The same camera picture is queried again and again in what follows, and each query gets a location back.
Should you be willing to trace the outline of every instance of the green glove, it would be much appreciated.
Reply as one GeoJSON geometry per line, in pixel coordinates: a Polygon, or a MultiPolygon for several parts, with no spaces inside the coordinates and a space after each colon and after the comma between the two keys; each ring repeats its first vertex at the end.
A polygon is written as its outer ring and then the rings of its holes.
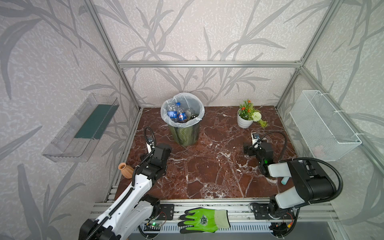
{"type": "Polygon", "coordinates": [[[180,230],[180,233],[195,232],[215,232],[219,228],[229,228],[227,210],[214,210],[205,208],[195,208],[185,211],[185,215],[180,216],[179,227],[190,226],[180,230]]]}

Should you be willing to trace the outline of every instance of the mesh basket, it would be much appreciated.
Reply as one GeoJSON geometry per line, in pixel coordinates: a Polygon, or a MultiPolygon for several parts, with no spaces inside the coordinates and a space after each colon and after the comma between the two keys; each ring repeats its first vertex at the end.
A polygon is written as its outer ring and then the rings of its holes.
{"type": "Polygon", "coordinates": [[[290,114],[315,158],[335,161],[361,144],[356,133],[318,90],[303,91],[290,114]]]}

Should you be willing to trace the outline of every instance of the wallpaper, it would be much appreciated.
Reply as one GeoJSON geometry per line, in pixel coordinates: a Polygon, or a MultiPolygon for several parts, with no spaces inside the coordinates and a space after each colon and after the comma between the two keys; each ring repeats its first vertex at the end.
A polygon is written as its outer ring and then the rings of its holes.
{"type": "Polygon", "coordinates": [[[384,154],[383,41],[383,1],[342,4],[306,67],[384,154]]]}
{"type": "Polygon", "coordinates": [[[119,60],[299,60],[330,0],[95,0],[119,60]]]}
{"type": "MultiPolygon", "coordinates": [[[[94,2],[120,61],[294,61],[331,0],[94,2]]],[[[124,71],[142,106],[161,106],[183,91],[206,106],[236,106],[244,98],[272,105],[290,78],[287,69],[265,68],[124,71]]]]}
{"type": "Polygon", "coordinates": [[[77,239],[137,114],[81,1],[0,1],[0,239],[77,239]],[[43,149],[90,93],[120,106],[86,163],[43,149]]]}
{"type": "Polygon", "coordinates": [[[124,73],[135,95],[143,96],[137,98],[142,106],[161,106],[181,92],[196,95],[205,106],[237,106],[247,98],[260,106],[277,103],[293,71],[293,68],[131,68],[124,73]]]}
{"type": "MultiPolygon", "coordinates": [[[[362,132],[383,152],[384,1],[344,1],[306,67],[349,114],[362,132]]],[[[299,77],[279,114],[299,156],[312,157],[289,112],[302,90],[299,77]]],[[[332,206],[351,240],[379,240],[384,235],[384,178],[355,148],[331,163],[344,180],[332,206]]],[[[324,168],[335,182],[337,179],[324,168]]]]}

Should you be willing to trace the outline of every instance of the small clay vase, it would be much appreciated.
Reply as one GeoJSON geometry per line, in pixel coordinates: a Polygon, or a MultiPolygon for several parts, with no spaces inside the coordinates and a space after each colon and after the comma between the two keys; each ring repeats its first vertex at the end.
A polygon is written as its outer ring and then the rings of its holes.
{"type": "Polygon", "coordinates": [[[132,178],[133,168],[131,166],[128,166],[125,163],[120,163],[118,168],[120,169],[121,174],[125,178],[128,178],[128,179],[132,178]]]}

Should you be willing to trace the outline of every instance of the trash can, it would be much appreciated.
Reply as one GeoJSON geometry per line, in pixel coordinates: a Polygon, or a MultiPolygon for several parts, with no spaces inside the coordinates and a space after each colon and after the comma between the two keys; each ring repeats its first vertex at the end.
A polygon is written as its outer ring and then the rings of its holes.
{"type": "Polygon", "coordinates": [[[199,122],[202,120],[204,113],[203,103],[198,97],[191,93],[179,93],[175,95],[173,98],[166,100],[160,110],[161,118],[168,124],[173,139],[182,146],[189,146],[197,141],[199,137],[199,122]],[[187,106],[194,110],[198,116],[186,123],[172,121],[167,114],[167,106],[169,103],[177,102],[180,102],[182,106],[187,106]]]}

